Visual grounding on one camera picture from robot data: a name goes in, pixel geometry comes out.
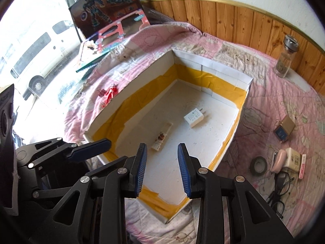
floral bedspread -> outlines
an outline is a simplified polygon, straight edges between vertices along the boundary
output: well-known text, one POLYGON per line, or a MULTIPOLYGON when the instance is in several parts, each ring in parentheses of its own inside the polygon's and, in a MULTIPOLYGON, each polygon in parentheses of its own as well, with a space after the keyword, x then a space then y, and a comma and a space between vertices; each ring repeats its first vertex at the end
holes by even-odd
MULTIPOLYGON (((188 23, 173 22, 145 28, 111 51, 95 68, 82 91, 71 102, 65 118, 67 142, 81 142, 82 135, 103 109, 105 92, 117 85, 120 92, 151 63, 170 49, 213 59, 251 76, 250 93, 233 142, 216 172, 248 179, 266 199, 274 189, 269 171, 255 177, 249 171, 253 158, 268 162, 280 148, 292 147, 307 154, 304 178, 297 174, 290 190, 282 196, 283 222, 293 235, 302 229, 315 211, 325 189, 325 107, 317 93, 294 71, 285 79, 272 67, 276 60, 251 48, 232 44, 201 33, 188 23), (296 127, 290 140, 281 144, 273 134, 279 121, 289 115, 296 127)), ((161 223, 135 199, 126 199, 127 230, 141 243, 195 243, 199 201, 194 200, 168 224, 161 223)), ((225 216, 225 236, 229 229, 225 216)))

cardboard box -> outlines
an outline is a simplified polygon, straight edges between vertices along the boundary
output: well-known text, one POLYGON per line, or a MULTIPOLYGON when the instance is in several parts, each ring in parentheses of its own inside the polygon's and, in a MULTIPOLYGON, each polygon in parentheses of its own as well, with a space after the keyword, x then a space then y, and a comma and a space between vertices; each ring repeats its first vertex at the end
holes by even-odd
POLYGON ((139 0, 79 0, 70 7, 75 25, 86 38, 119 18, 142 9, 139 0))
POLYGON ((112 141, 112 149, 100 156, 104 163, 135 155, 145 142, 148 158, 139 199, 168 222, 190 201, 179 171, 178 144, 184 142, 203 167, 215 170, 234 137, 251 80, 216 61, 170 50, 112 99, 84 138, 112 141), (183 117, 201 107, 204 119, 190 128, 183 117), (155 151, 150 147, 166 123, 172 127, 155 151))

gold trim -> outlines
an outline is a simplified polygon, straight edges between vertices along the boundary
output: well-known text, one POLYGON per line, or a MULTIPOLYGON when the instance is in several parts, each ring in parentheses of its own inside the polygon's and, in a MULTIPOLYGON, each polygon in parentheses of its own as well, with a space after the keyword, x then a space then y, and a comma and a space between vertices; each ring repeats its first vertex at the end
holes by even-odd
MULTIPOLYGON (((150 2, 150 1, 164 1, 164 0, 143 0, 141 2, 147 3, 147 2, 150 2)), ((270 13, 268 11, 265 11, 263 9, 260 9, 258 7, 255 7, 255 6, 246 4, 246 3, 242 3, 242 2, 237 2, 237 1, 234 1, 234 0, 203 0, 203 1, 219 2, 219 3, 226 3, 226 4, 238 6, 238 7, 246 7, 246 8, 249 8, 251 10, 254 10, 254 11, 258 12, 258 13, 265 14, 266 16, 271 17, 272 19, 283 23, 284 25, 291 28, 293 31, 296 31, 297 33, 302 35, 305 39, 307 39, 310 43, 312 43, 322 54, 325 54, 325 50, 322 49, 321 46, 318 45, 310 36, 305 34, 303 31, 301 31, 299 28, 295 27, 294 25, 292 25, 288 21, 276 16, 275 14, 272 14, 272 13, 270 13)))

small box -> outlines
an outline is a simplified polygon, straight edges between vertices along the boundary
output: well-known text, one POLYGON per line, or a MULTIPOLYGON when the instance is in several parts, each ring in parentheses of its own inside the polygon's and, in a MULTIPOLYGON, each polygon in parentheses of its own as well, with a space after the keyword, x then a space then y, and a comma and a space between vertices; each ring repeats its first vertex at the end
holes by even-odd
POLYGON ((292 148, 287 148, 287 160, 283 165, 283 168, 288 168, 294 172, 299 172, 300 171, 300 160, 301 160, 301 155, 300 153, 296 152, 292 148))
POLYGON ((299 179, 303 178, 305 165, 306 165, 306 154, 303 154, 301 157, 301 166, 300 166, 300 172, 299 172, 299 177, 298 177, 299 179))
POLYGON ((296 124, 291 120, 291 118, 288 115, 286 115, 273 132, 278 138, 278 140, 281 143, 283 143, 288 140, 295 126, 296 124))
POLYGON ((203 118, 203 114, 197 108, 184 116, 185 121, 190 125, 191 128, 194 127, 198 122, 202 121, 203 118))

wooden wall paneling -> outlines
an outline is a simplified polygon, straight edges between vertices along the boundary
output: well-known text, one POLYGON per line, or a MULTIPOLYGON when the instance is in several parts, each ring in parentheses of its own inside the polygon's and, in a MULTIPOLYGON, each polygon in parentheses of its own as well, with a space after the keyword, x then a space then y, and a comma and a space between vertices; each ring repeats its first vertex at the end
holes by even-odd
POLYGON ((290 68, 296 71, 303 59, 303 53, 306 49, 307 40, 302 35, 298 34, 296 31, 293 30, 291 30, 290 35, 292 35, 299 43, 299 50, 296 53, 296 56, 290 66, 290 68))
POLYGON ((217 11, 216 3, 200 1, 201 31, 216 36, 217 33, 217 11))
POLYGON ((197 0, 185 0, 187 22, 201 30, 200 4, 197 0))
POLYGON ((318 64, 320 57, 321 52, 312 43, 307 42, 306 49, 303 53, 303 58, 296 72, 307 82, 309 82, 309 79, 316 69, 316 65, 318 64))
POLYGON ((232 42, 234 32, 234 11, 233 5, 216 3, 217 9, 217 35, 216 37, 232 42))
POLYGON ((282 51, 284 36, 290 34, 290 32, 291 29, 289 27, 273 19, 271 35, 265 53, 277 59, 280 56, 280 53, 282 51))
POLYGON ((211 1, 163 0, 143 4, 176 21, 187 21, 203 32, 250 46, 275 59, 282 51, 284 36, 291 34, 299 42, 299 51, 291 68, 317 92, 325 95, 325 54, 303 34, 275 19, 249 8, 211 1))
POLYGON ((171 0, 174 19, 176 21, 187 22, 186 8, 184 0, 171 0))
POLYGON ((151 8, 151 9, 153 9, 153 10, 156 10, 156 11, 162 13, 161 6, 160 6, 160 2, 159 1, 148 1, 146 3, 143 3, 142 2, 142 4, 144 6, 147 6, 147 7, 151 8))
POLYGON ((325 55, 321 55, 321 58, 316 65, 316 69, 311 75, 308 83, 317 92, 319 92, 321 90, 321 87, 325 84, 325 55))
POLYGON ((234 43, 249 46, 253 25, 253 10, 235 6, 234 43))
POLYGON ((249 46, 266 52, 271 34, 272 18, 258 12, 253 13, 253 24, 249 46))
POLYGON ((174 18, 172 3, 170 0, 160 1, 161 12, 170 18, 174 18))

